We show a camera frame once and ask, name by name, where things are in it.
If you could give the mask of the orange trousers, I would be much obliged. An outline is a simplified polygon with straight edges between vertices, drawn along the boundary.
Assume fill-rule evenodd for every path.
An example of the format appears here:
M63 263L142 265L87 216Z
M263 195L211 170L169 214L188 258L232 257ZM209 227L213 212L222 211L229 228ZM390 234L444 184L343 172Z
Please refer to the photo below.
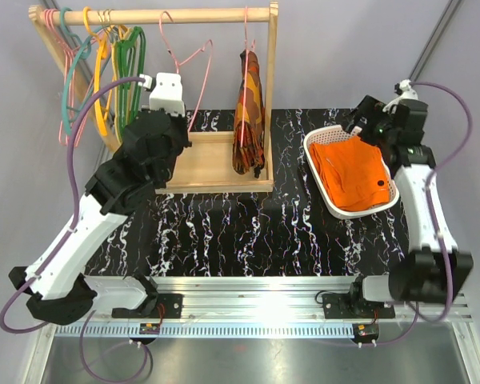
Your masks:
M380 149L358 136L343 142L313 143L310 156L332 203L349 212L390 202L390 184Z

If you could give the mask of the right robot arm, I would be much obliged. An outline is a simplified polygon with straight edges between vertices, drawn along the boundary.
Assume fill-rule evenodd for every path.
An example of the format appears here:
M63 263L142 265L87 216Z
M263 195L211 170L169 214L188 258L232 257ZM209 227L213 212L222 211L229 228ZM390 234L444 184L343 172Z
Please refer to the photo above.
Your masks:
M360 290L346 303L354 316L367 316L376 302L405 302L413 310L426 303L443 307L436 318L441 321L473 269L472 255L459 249L442 212L439 166L432 149L422 144L427 115L428 105L416 98L385 104L367 95L341 124L347 133L359 126L358 137L380 149L409 233L407 256L387 275L358 280Z

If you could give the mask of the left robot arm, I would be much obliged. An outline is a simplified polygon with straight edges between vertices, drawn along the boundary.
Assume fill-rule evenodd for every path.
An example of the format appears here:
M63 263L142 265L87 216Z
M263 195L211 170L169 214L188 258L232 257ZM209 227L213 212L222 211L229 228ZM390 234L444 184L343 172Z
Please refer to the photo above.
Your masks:
M172 179L177 157L189 147L186 117L142 110L126 126L120 148L96 170L78 208L46 251L9 278L28 294L33 318L69 325L90 312L113 318L148 318L160 303L152 278L119 280L84 274L100 245L157 189Z

